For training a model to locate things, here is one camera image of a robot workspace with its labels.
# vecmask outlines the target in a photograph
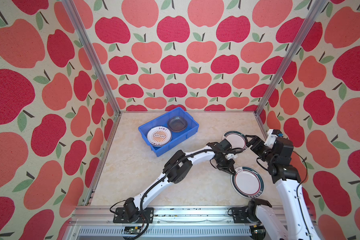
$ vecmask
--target plate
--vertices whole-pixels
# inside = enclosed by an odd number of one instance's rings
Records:
[[[248,139],[245,137],[244,134],[238,131],[228,131],[223,135],[223,140],[227,139],[228,142],[231,144],[232,148],[244,148],[246,150]]]
[[[232,176],[233,188],[238,194],[247,198],[259,197],[264,191],[264,182],[260,174],[250,167],[238,167]]]
[[[155,147],[161,147],[172,139],[172,132],[163,126],[153,127],[147,133],[148,141]]]

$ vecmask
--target apple-patterned fabric wall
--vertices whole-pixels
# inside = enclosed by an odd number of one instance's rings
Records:
[[[62,2],[0,0],[0,240],[61,239],[83,204],[114,113],[82,52]]]
[[[278,83],[265,125],[306,159],[303,194],[325,239],[360,239],[360,1],[331,0],[318,25],[319,44],[294,56],[298,74]],[[291,163],[304,179],[299,156]]]
[[[97,54],[122,111],[176,106],[254,110],[312,4],[301,7],[300,0],[85,1],[94,16],[87,34],[95,50],[96,46],[102,50]],[[321,30],[317,25],[315,31]],[[304,50],[312,50],[318,41],[311,38],[303,43]],[[80,60],[85,68],[86,56]],[[292,81],[296,73],[296,63],[291,63],[285,80]]]

